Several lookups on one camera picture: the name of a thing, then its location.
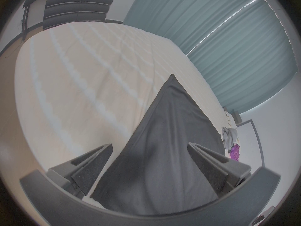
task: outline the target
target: crumpled gray blanket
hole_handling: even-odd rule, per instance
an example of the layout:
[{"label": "crumpled gray blanket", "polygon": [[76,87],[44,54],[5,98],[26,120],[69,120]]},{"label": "crumpled gray blanket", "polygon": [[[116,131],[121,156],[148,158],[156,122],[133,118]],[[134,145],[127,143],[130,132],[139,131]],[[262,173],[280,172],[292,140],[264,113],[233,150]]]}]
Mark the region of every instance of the crumpled gray blanket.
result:
[{"label": "crumpled gray blanket", "polygon": [[233,144],[237,139],[237,130],[234,128],[222,127],[222,131],[223,131],[224,147],[227,150],[231,150],[231,147],[233,147]]}]

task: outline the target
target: dark gray fabric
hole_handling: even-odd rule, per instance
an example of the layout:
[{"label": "dark gray fabric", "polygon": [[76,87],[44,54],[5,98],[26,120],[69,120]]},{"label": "dark gray fabric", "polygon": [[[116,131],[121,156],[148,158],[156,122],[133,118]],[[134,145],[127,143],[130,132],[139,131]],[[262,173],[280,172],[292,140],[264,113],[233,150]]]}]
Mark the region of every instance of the dark gray fabric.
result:
[{"label": "dark gray fabric", "polygon": [[220,134],[172,74],[91,197],[134,215],[176,213],[216,200],[188,142],[224,155]]}]

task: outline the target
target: brown floor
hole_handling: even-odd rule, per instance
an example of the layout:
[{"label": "brown floor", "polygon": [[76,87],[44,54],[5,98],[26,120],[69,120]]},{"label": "brown floor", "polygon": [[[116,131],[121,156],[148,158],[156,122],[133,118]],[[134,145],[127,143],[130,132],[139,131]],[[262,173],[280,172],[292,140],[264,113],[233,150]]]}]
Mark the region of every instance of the brown floor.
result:
[{"label": "brown floor", "polygon": [[[42,27],[29,32],[26,40],[40,31],[42,31]],[[0,176],[14,200],[39,225],[48,225],[34,209],[19,183],[21,177],[35,169],[43,171],[24,138],[16,111],[14,72],[17,55],[23,43],[21,38],[18,39],[0,57]],[[9,197],[5,196],[5,190],[2,188],[0,190],[0,204],[2,204],[0,211],[3,212],[0,216],[2,217],[9,213],[9,207],[12,204],[10,204]],[[0,221],[0,225],[13,223],[9,221],[10,218],[11,216],[7,216],[7,224]]]}]

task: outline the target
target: bed sheet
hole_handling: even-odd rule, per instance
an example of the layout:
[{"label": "bed sheet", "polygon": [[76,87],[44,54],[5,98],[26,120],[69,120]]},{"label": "bed sheet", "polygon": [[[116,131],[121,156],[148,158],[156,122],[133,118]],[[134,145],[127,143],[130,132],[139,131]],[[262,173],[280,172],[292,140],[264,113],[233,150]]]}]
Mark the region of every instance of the bed sheet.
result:
[{"label": "bed sheet", "polygon": [[100,145],[125,147],[171,74],[218,133],[224,110],[169,39],[122,24],[75,22],[28,39],[17,57],[15,97],[25,138],[48,170]]}]

